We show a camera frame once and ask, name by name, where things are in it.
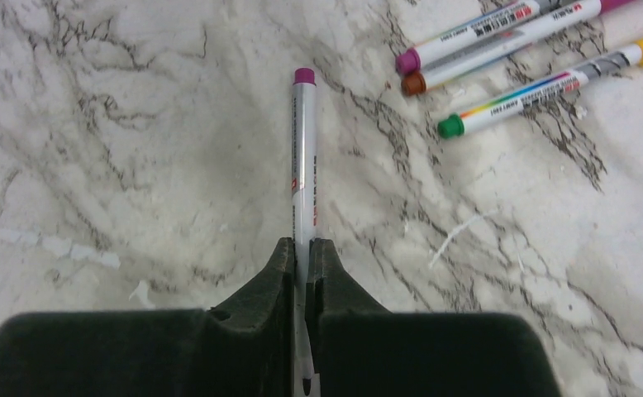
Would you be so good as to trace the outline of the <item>white marker pen green end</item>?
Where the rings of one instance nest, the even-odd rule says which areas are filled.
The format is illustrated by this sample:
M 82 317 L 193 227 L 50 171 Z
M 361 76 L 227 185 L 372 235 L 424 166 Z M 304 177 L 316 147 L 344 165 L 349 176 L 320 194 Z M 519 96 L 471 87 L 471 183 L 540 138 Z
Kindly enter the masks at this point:
M 643 66 L 643 38 L 511 92 L 503 93 L 471 109 L 453 113 L 438 122 L 436 130 L 439 137 L 444 139 L 477 132 L 564 93 L 576 91 L 604 75 L 634 65 Z

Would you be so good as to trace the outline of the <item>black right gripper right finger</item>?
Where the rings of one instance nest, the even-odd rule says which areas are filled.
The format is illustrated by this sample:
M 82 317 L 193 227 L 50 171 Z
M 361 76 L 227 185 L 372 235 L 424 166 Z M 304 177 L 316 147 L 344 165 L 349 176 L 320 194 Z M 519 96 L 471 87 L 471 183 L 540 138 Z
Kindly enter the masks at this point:
M 393 313 L 310 249 L 307 326 L 324 396 L 558 396 L 541 340 L 507 313 Z

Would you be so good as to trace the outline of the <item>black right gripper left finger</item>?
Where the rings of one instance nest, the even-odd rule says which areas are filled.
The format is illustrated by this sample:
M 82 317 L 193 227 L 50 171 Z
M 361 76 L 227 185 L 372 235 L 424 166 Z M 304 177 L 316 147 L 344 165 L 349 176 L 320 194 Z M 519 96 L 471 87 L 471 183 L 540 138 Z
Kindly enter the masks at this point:
M 24 313 L 0 326 L 0 396 L 290 396 L 294 244 L 211 309 Z

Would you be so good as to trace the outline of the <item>white marker pen green cap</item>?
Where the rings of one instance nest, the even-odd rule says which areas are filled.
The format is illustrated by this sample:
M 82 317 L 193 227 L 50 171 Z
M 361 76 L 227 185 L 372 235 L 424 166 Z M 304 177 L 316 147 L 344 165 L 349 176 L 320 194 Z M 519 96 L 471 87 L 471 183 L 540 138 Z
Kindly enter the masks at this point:
M 457 50 L 570 3 L 571 1 L 555 0 L 512 1 L 407 49 L 396 57 L 396 71 L 400 75 L 411 74 Z

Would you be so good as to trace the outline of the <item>white marker pen magenta end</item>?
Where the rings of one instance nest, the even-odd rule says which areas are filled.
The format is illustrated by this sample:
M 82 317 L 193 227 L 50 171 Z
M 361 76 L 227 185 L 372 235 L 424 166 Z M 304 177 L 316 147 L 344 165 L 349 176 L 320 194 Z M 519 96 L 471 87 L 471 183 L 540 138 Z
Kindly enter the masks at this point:
M 457 50 L 454 54 L 422 66 L 411 74 L 403 75 L 402 93 L 406 96 L 424 93 L 509 56 L 569 26 L 626 4 L 626 1 L 571 1 L 568 5 Z

